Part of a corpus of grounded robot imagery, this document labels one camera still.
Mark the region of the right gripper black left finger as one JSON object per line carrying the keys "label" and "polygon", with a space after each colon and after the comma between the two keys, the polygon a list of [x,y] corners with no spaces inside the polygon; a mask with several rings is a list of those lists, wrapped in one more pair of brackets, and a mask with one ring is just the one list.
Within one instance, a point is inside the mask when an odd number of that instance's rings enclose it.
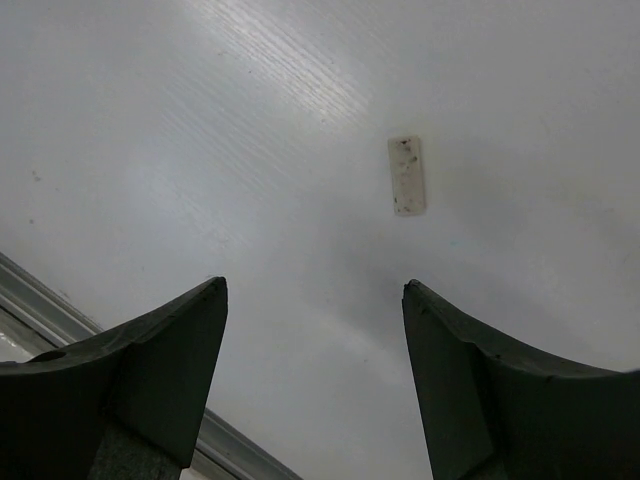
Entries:
{"label": "right gripper black left finger", "polygon": [[5,479],[176,479],[228,314],[221,277],[89,339],[1,366]]}

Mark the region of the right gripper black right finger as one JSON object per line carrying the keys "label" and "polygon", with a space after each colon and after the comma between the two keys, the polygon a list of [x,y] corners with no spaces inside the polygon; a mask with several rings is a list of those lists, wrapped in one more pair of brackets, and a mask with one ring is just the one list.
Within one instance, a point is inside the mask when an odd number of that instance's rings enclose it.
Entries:
{"label": "right gripper black right finger", "polygon": [[639,374],[534,348],[419,281],[403,290],[411,369],[437,479],[635,479]]}

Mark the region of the white eraser block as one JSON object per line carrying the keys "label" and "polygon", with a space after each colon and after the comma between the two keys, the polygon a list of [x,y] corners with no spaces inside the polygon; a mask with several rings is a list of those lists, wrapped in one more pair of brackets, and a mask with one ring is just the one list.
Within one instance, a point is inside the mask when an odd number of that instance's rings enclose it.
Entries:
{"label": "white eraser block", "polygon": [[418,136],[394,137],[387,146],[394,212],[398,216],[421,215],[427,206],[421,140]]}

